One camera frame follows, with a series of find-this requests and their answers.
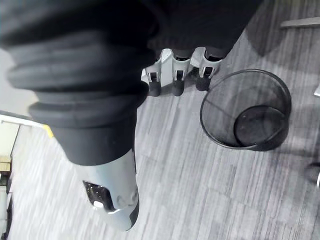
black cloth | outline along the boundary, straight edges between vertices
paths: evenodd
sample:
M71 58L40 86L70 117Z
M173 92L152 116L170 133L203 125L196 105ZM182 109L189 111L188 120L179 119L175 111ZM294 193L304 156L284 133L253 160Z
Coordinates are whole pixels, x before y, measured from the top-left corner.
M0 47L16 63L7 77L37 94L30 114L70 161L107 163L134 145L155 50L210 46L224 58L261 1L0 0Z

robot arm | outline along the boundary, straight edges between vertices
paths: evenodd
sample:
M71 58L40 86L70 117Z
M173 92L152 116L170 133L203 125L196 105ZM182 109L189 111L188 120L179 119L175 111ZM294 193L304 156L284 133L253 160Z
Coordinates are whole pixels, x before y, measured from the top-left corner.
M153 16L134 1L0 0L0 22L0 45L16 63L9 82L36 93L33 119L51 127L102 218L129 230L139 212L134 136L148 94L141 72L155 59L145 47Z

metal bar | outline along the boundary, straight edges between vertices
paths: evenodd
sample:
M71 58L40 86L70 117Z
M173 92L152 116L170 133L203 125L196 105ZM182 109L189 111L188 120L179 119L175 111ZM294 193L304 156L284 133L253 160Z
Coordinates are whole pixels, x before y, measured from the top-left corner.
M284 21L281 23L280 27L281 28L315 28L315 27L320 27L320 16Z

wall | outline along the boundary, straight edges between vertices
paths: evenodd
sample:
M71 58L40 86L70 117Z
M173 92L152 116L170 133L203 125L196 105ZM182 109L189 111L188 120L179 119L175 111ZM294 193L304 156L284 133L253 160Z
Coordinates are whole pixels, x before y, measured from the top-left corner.
M0 122L0 157L10 157L18 130L17 124Z
M28 106L36 102L37 97L31 91L10 86L6 79L6 72L14 65L10 55L0 49L0 111L29 116Z

gray carpet floor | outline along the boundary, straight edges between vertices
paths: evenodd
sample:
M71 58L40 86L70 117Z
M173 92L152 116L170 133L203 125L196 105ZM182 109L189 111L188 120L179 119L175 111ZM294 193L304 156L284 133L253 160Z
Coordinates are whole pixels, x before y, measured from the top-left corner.
M140 213L118 232L92 210L54 138L22 126L13 152L12 240L319 240L320 191L302 177L320 151L320 28L280 30L320 16L317 0L266 2L224 60L278 75L292 96L290 130L269 152L225 149L204 134L204 92L148 98L138 111Z

